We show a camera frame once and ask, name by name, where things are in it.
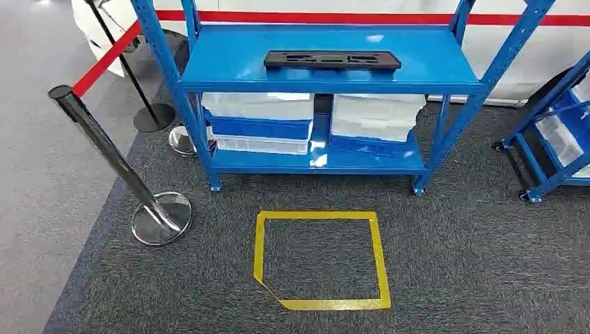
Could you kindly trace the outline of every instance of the floor marking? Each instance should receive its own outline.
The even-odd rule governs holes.
[[[262,282],[264,260],[264,222],[267,219],[367,219],[371,229],[373,253],[379,286],[379,299],[280,299]],[[391,308],[391,297],[381,236],[375,212],[277,212],[263,211],[256,217],[256,238],[254,245],[254,278],[288,310],[378,310]]]

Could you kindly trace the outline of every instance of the shelf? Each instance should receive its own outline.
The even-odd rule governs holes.
[[[394,74],[369,70],[266,70],[268,50],[391,51]],[[180,84],[197,92],[428,93],[481,90],[447,26],[251,24],[202,26]]]
[[[426,172],[416,137],[400,145],[399,157],[327,149],[329,116],[316,114],[307,155],[216,150],[215,168],[220,173],[377,174],[420,175]]]

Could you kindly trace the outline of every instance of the black plastic tray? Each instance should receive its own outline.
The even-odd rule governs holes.
[[[398,70],[401,61],[390,51],[268,51],[266,67],[364,68]]]

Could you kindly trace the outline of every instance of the storage box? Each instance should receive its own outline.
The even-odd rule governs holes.
[[[215,134],[224,136],[255,136],[284,139],[307,139],[312,127],[311,120],[263,120],[213,116],[205,109],[205,119]]]
[[[404,141],[383,141],[376,138],[365,138],[365,137],[347,137],[347,136],[336,136],[330,134],[330,141],[328,148],[330,150],[339,150],[347,152],[365,152],[376,155],[388,155],[391,157],[401,157],[411,154],[408,150],[405,150],[408,145],[406,144],[407,137],[412,134],[412,130],[406,132]]]
[[[536,127],[543,138],[549,142],[562,166],[571,164],[584,153],[580,144],[558,116],[544,118],[536,123]],[[590,166],[584,167],[573,177],[590,177]]]
[[[335,136],[404,142],[425,104],[423,95],[334,95],[330,132]]]
[[[220,150],[280,154],[307,154],[309,138],[304,140],[213,134]]]
[[[561,109],[578,103],[580,103],[580,100],[572,90],[567,90],[553,108]],[[590,145],[590,107],[583,106],[569,109],[560,113],[557,117],[567,127],[580,146],[586,147]]]
[[[309,93],[203,93],[202,105],[213,116],[266,120],[313,119]]]

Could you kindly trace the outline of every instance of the caster wheel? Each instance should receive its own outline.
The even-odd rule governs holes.
[[[497,141],[494,143],[494,145],[492,145],[492,150],[496,151],[496,152],[501,152],[503,150],[505,150],[506,148],[504,147],[504,143],[501,141]]]
[[[518,193],[518,198],[520,198],[520,200],[523,202],[530,201],[529,193],[526,190],[522,190],[520,193]]]

